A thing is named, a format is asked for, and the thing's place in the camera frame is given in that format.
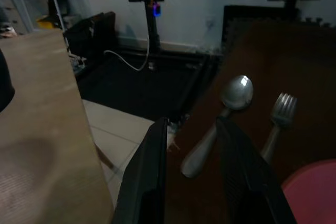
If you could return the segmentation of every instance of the metal fork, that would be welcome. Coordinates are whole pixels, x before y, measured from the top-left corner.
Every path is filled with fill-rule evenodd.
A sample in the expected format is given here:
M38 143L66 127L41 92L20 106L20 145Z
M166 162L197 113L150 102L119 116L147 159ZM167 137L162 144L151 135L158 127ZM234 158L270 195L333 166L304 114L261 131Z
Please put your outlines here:
M270 164L277 144L280 130L290 126L293 120L297 104L297 99L289 94L281 93L274 104L271 113L273 129L269 134L268 140L261 151L264 160Z

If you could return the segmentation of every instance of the pink plate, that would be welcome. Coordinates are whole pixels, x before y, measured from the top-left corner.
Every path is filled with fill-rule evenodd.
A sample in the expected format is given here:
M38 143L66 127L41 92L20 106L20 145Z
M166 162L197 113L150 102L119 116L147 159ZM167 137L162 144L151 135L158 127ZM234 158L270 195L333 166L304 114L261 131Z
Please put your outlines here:
M303 167L282 188L298 224L336 223L336 159Z

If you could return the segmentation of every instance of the table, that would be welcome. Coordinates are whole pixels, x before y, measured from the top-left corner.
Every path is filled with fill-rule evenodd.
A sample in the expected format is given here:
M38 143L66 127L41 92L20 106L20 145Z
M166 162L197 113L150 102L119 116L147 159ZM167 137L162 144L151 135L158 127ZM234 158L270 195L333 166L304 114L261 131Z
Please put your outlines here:
M109 223L113 206L61 31L0 48L15 88L0 113L0 223Z
M254 84L248 109L230 118L262 149L272 127L271 109L281 92L298 98L292 127L283 131L272 167L279 182L297 169L336 157L336 31L316 26L261 22L236 44L210 89L194 107L167 154L166 223L227 223L219 145L202 173L180 173L185 155L201 140L223 109L221 88L245 74Z

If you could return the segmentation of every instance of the metal spoon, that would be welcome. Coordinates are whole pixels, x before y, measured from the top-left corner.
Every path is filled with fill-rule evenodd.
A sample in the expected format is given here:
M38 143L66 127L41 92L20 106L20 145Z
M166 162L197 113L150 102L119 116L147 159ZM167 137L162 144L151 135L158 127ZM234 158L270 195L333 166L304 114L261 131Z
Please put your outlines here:
M242 110L252 100L253 85L247 76L238 76L223 89L220 97L225 105L221 116L228 117L231 110ZM181 172L188 178L195 177L203 168L212 146L216 140L216 126L203 136L202 140L189 152L181 165Z

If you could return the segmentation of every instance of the power cord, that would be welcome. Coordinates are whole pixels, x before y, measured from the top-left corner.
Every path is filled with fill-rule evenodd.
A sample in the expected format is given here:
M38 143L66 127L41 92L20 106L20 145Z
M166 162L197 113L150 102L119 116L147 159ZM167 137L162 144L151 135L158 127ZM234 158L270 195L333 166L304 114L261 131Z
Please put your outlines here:
M126 63L126 65L128 65L131 68L133 68L135 71L141 71L145 67L145 65L146 65L146 63L148 61L148 55L149 55L149 35L147 35L147 53L146 53L146 58L145 58L145 61L143 62L143 64L141 65L141 67L139 67L139 68L136 68L136 67L132 66L123 57L121 57L119 54L117 54L116 52L113 52L111 50L105 50L104 51L104 55L106 53L108 53L108 52L111 53L111 54L114 54L114 55L118 56L119 59L121 59L123 62Z

